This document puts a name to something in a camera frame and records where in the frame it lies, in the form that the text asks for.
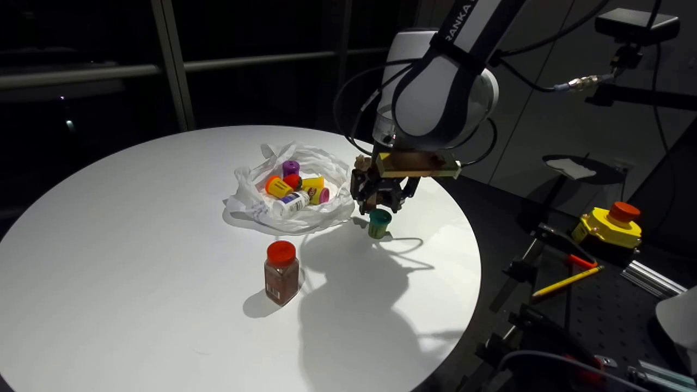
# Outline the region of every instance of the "cable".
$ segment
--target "cable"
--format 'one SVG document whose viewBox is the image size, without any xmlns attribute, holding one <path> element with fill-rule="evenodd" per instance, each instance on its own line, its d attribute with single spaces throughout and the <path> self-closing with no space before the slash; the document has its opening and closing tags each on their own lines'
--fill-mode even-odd
<svg viewBox="0 0 697 392">
<path fill-rule="evenodd" d="M 413 68 L 413 61 L 412 61 L 409 65 L 406 65 L 404 70 L 399 70 L 397 75 L 392 75 L 388 80 L 384 80 L 384 83 L 368 96 L 368 101 L 362 104 L 362 108 L 357 112 L 356 120 L 350 122 L 349 132 L 347 132 L 347 140 L 349 140 L 349 143 L 354 143 L 354 145 L 356 145 L 357 151 L 362 151 L 363 155 L 368 155 L 368 153 L 367 153 L 363 149 L 360 149 L 360 145 L 356 143 L 356 140 L 354 140 L 357 124 L 362 122 L 367 108 L 381 96 L 381 91 L 384 91 L 388 85 L 392 85 L 399 76 L 408 75 L 412 68 Z"/>
<path fill-rule="evenodd" d="M 534 91 L 540 91 L 540 93 L 554 93 L 556 89 L 552 87 L 542 87 L 534 80 L 530 80 L 525 75 L 520 75 L 515 65 L 510 65 L 505 59 L 500 59 L 500 64 L 510 70 L 517 78 L 520 78 L 528 87 L 531 87 Z"/>
<path fill-rule="evenodd" d="M 574 4 L 566 9 L 566 14 L 565 14 L 565 17 L 562 17 L 562 27 L 566 23 L 571 11 L 574 11 Z M 549 64 L 549 59 L 552 59 L 554 46 L 556 46 L 556 41 L 552 41 L 552 48 L 546 50 L 546 54 L 544 54 L 544 59 L 542 59 L 542 64 L 540 64 L 539 78 L 542 76 L 542 71 L 544 71 L 544 68 L 546 68 L 546 64 Z M 510 136 L 507 136 L 505 141 L 503 141 L 503 153 L 500 155 L 500 158 L 497 158 L 497 164 L 495 164 L 495 170 L 491 173 L 491 176 L 489 176 L 485 182 L 492 182 L 492 180 L 495 180 L 495 175 L 500 173 L 500 168 L 501 168 L 501 164 L 503 164 L 503 157 L 505 157 L 505 153 L 507 153 L 507 149 L 510 149 L 510 143 L 512 143 L 512 140 L 515 140 L 515 136 L 517 136 L 517 131 L 518 131 L 518 126 L 520 126 L 520 122 L 523 122 L 523 113 L 525 113 L 528 104 L 531 102 L 531 96 L 534 96 L 534 93 L 530 91 L 528 97 L 525 97 L 525 102 L 523 102 L 523 107 L 520 107 L 520 112 L 518 112 L 518 115 L 517 115 L 517 122 L 515 122 Z"/>
<path fill-rule="evenodd" d="M 621 385 L 626 385 L 626 387 L 641 389 L 641 392 L 650 392 L 648 387 L 641 387 L 641 385 L 637 385 L 637 383 L 631 383 L 631 381 L 628 381 L 628 378 L 621 378 L 621 376 L 616 376 L 616 375 L 610 375 L 610 372 L 604 372 L 604 371 L 592 367 L 592 365 L 588 365 L 588 364 L 576 361 L 576 359 L 571 359 L 571 357 L 562 357 L 562 355 L 544 353 L 544 350 L 512 350 L 512 353 L 507 353 L 507 355 L 500 361 L 500 371 L 501 371 L 510 359 L 515 359 L 515 357 L 544 357 L 544 359 L 562 361 L 562 364 L 577 365 L 577 367 L 584 367 L 584 371 L 588 371 L 588 372 L 608 376 L 608 378 L 613 378 L 613 381 L 616 381 L 616 383 L 621 383 Z"/>
<path fill-rule="evenodd" d="M 648 21 L 648 28 L 651 28 L 651 27 L 654 27 L 654 21 L 656 21 L 656 17 L 659 17 L 661 7 L 662 7 L 662 0 L 654 0 L 654 9 L 651 9 L 651 17 L 650 17 L 650 21 Z"/>
<path fill-rule="evenodd" d="M 518 46 L 515 50 L 500 50 L 495 56 L 517 56 L 517 54 L 523 54 L 523 53 L 531 53 L 531 50 L 539 50 L 542 46 L 549 46 L 554 43 L 556 40 L 561 38 L 566 38 L 571 35 L 574 31 L 577 31 L 580 27 L 584 27 L 588 19 L 592 19 L 606 4 L 610 4 L 610 0 L 602 0 L 598 7 L 592 7 L 584 17 L 580 17 L 577 21 L 568 23 L 566 28 L 562 28 L 561 32 L 556 35 L 549 35 L 540 41 L 534 41 L 534 43 L 528 43 L 528 46 Z"/>
<path fill-rule="evenodd" d="M 618 191 L 618 201 L 626 201 L 628 176 L 630 176 L 630 170 L 628 170 L 628 168 L 623 168 L 623 187 L 621 187 L 621 191 Z"/>
<path fill-rule="evenodd" d="M 656 64 L 654 64 L 654 76 L 651 76 L 651 93 L 659 91 L 661 61 L 662 61 L 662 46 L 656 43 Z M 662 211 L 661 219 L 659 219 L 656 224 L 651 224 L 651 228 L 650 228 L 650 230 L 656 232 L 659 228 L 662 228 L 662 224 L 668 219 L 668 215 L 674 214 L 674 206 L 676 206 L 676 168 L 674 168 L 672 145 L 668 145 L 668 140 L 666 140 L 666 132 L 665 132 L 665 126 L 662 126 L 662 120 L 661 120 L 661 112 L 659 112 L 656 101 L 651 102 L 651 108 L 654 108 L 654 120 L 656 120 L 656 128 L 659 128 L 659 136 L 661 136 L 661 143 L 662 143 L 662 151 L 665 151 L 665 164 L 666 164 L 666 170 L 668 170 L 668 187 L 666 187 L 668 204 L 666 204 L 666 210 Z"/>
<path fill-rule="evenodd" d="M 500 141 L 500 126 L 497 126 L 497 122 L 492 120 L 492 118 L 489 118 L 489 124 L 491 124 L 491 128 L 492 128 L 492 141 L 489 143 L 489 149 L 477 157 L 477 158 L 473 158 L 473 162 L 464 162 L 462 166 L 477 166 L 479 162 L 483 162 L 492 151 L 495 151 L 495 145 L 497 145 L 497 141 Z"/>
<path fill-rule="evenodd" d="M 373 75 L 373 71 L 385 70 L 385 68 L 391 68 L 391 65 L 400 65 L 400 64 L 408 64 L 408 65 L 409 65 L 409 64 L 413 64 L 413 61 L 416 61 L 416 59 L 388 61 L 388 64 L 384 64 L 384 65 L 374 65 L 374 68 L 362 70 L 362 71 L 354 75 L 350 78 L 347 78 L 347 80 L 343 83 L 343 87 L 336 91 L 336 96 L 334 96 L 334 104 L 331 104 L 331 115 L 334 115 L 334 120 L 339 124 L 339 104 L 343 104 L 343 97 L 344 97 L 349 85 L 367 78 L 367 76 Z"/>
</svg>

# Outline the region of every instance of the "plastic bag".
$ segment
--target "plastic bag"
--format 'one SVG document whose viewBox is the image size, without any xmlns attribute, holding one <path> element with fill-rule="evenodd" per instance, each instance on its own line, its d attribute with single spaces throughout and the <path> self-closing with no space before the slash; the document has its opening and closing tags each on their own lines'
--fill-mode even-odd
<svg viewBox="0 0 697 392">
<path fill-rule="evenodd" d="M 339 224 L 350 218 L 354 199 L 349 191 L 349 166 L 344 162 L 334 158 L 320 149 L 297 143 L 288 143 L 280 151 L 263 143 L 261 157 L 265 158 L 261 166 L 235 170 L 238 191 L 225 201 L 225 222 L 260 230 L 297 232 Z M 282 166 L 288 158 L 301 164 L 301 175 L 325 176 L 325 180 L 336 186 L 331 199 L 322 204 L 292 214 L 282 201 L 270 199 L 263 191 L 263 182 L 270 175 L 282 175 Z"/>
</svg>

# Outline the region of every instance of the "table surface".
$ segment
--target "table surface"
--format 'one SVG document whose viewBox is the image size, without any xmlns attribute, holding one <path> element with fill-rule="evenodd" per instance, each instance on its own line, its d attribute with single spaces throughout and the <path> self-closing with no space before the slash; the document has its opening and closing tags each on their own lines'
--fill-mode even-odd
<svg viewBox="0 0 697 392">
<path fill-rule="evenodd" d="M 263 295 L 274 236 L 222 219 L 261 143 L 331 132 L 227 126 L 146 141 L 72 175 L 0 241 L 0 375 L 23 392 L 412 389 L 454 350 L 481 284 L 476 232 L 432 178 L 374 241 L 356 218 L 306 236 L 302 288 Z"/>
</svg>

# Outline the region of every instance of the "red button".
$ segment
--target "red button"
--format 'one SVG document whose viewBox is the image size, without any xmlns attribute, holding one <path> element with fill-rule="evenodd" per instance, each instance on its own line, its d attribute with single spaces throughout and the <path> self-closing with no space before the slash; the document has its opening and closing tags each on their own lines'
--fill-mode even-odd
<svg viewBox="0 0 697 392">
<path fill-rule="evenodd" d="M 618 219 L 618 222 L 631 222 L 641 215 L 639 206 L 630 204 L 630 202 L 614 202 L 610 206 L 610 218 Z"/>
</svg>

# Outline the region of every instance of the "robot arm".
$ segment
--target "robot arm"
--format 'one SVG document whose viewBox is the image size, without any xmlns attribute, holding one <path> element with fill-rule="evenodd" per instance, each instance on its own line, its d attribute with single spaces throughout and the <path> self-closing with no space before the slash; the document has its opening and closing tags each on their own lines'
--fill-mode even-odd
<svg viewBox="0 0 697 392">
<path fill-rule="evenodd" d="M 497 104 L 483 70 L 525 0 L 455 0 L 430 50 L 406 71 L 392 101 L 397 140 L 416 151 L 446 151 Z"/>
<path fill-rule="evenodd" d="M 384 76 L 397 78 L 378 104 L 374 151 L 357 158 L 350 180 L 362 214 L 378 204 L 399 211 L 420 176 L 459 173 L 436 153 L 459 145 L 492 113 L 500 85 L 483 65 L 523 2 L 455 0 L 436 35 L 397 35 L 388 61 L 419 61 Z"/>
</svg>

